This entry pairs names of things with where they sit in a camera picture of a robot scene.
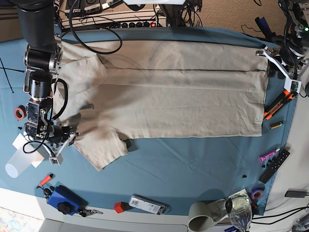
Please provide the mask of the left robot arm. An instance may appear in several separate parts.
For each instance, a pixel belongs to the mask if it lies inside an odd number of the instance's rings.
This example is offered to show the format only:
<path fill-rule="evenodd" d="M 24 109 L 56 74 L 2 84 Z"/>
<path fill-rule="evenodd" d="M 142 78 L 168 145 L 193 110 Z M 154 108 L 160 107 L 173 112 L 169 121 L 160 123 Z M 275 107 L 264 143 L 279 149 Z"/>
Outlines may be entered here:
<path fill-rule="evenodd" d="M 278 5 L 286 17 L 282 36 L 273 35 L 271 40 L 279 45 L 279 55 L 288 70 L 297 79 L 297 68 L 309 54 L 309 2 L 307 0 L 280 0 Z"/>

